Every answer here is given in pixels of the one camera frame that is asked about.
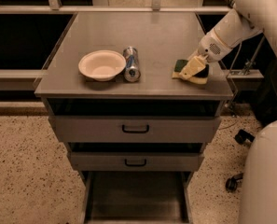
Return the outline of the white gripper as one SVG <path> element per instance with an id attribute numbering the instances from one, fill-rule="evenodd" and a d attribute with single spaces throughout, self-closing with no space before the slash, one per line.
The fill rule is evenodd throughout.
<path id="1" fill-rule="evenodd" d="M 232 48 L 226 45 L 212 29 L 201 39 L 198 50 L 193 51 L 187 57 L 188 62 L 179 73 L 179 77 L 188 80 L 205 69 L 206 61 L 208 63 L 218 62 L 231 51 Z"/>

